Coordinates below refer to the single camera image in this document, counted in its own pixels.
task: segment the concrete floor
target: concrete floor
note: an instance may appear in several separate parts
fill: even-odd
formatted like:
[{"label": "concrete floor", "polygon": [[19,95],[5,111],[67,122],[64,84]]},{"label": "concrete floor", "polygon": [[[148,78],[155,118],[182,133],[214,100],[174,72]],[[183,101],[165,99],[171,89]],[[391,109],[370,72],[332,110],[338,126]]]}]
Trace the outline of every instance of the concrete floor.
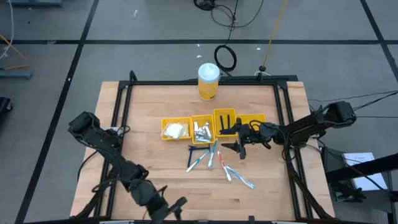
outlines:
[{"label": "concrete floor", "polygon": [[[93,0],[69,0],[63,7],[14,8],[16,40],[79,40]],[[233,7],[232,0],[217,0]],[[398,39],[395,0],[367,1],[386,40]],[[249,21],[259,0],[241,0],[239,24]],[[268,39],[282,1],[265,0],[257,19],[236,29],[231,39]],[[215,17],[227,23],[222,12]],[[10,36],[9,7],[0,3],[0,33]],[[139,80],[195,78],[197,68],[214,62],[217,44],[227,28],[211,20],[209,12],[191,1],[99,0],[88,40],[182,40],[193,44],[86,44],[80,55],[67,99],[53,136],[25,222],[68,218],[76,188],[76,173],[84,148],[67,133],[67,124],[82,111],[94,111],[101,82],[125,80],[133,69]],[[275,39],[279,40],[377,40],[358,1],[291,0]],[[0,96],[12,98],[15,107],[0,132],[0,223],[14,223],[42,149],[55,107],[75,55],[78,41],[70,44],[16,44],[29,58],[31,80],[0,80]],[[262,63],[266,45],[231,44],[238,56],[233,75],[253,75]],[[398,57],[398,45],[388,45]],[[226,52],[222,64],[231,63]],[[0,67],[22,63],[13,52]],[[297,75],[308,98],[329,99],[398,89],[398,82],[379,44],[275,44],[267,63],[273,75]],[[374,98],[351,100],[353,106]],[[396,116],[398,98],[390,97],[359,110],[357,115]],[[325,143],[345,152],[373,152],[376,158],[396,153],[396,119],[358,119],[345,129],[332,129]],[[392,180],[398,188],[398,174]],[[386,215],[358,204],[336,203],[336,216],[344,220],[386,222]]]}]

